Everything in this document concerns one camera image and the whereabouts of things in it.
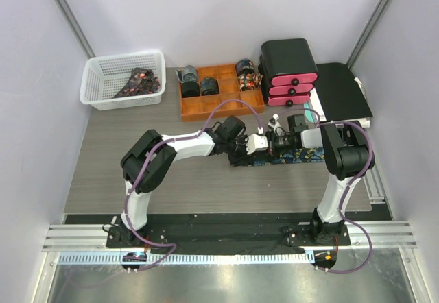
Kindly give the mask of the blue snail pattern tie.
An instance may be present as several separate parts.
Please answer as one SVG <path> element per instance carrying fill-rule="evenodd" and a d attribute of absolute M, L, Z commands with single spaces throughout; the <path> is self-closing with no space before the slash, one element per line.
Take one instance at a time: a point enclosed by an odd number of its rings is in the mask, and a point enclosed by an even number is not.
<path fill-rule="evenodd" d="M 240 161 L 239 166 L 288 165 L 325 162 L 323 148 L 299 148 L 281 152 L 278 156 L 252 157 L 249 161 Z"/>

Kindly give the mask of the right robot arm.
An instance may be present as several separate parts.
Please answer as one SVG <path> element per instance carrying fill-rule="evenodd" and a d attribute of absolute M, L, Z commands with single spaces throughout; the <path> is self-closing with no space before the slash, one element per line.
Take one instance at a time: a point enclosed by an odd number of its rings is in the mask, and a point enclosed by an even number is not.
<path fill-rule="evenodd" d="M 323 123 L 309 129 L 301 114 L 290 117 L 291 126 L 285 132 L 279 117 L 274 114 L 268 121 L 269 151 L 276 152 L 285 145 L 321 148 L 329 172 L 323 198 L 314 209 L 309 225 L 284 226 L 284 244 L 290 247 L 349 245 L 346 206 L 355 186 L 375 165 L 367 133 L 357 121 Z"/>

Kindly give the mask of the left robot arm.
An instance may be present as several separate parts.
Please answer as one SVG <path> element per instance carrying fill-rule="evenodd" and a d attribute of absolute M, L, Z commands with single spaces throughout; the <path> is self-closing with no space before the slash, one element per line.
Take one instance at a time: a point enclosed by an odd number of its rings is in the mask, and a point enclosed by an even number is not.
<path fill-rule="evenodd" d="M 234 153 L 246 155 L 246 125 L 235 116 L 211 128 L 190 134 L 161 135 L 146 131 L 121 159 L 126 200 L 121 213 L 122 239 L 130 247 L 145 242 L 147 207 L 152 192 L 162 183 L 172 164 L 192 157 Z"/>

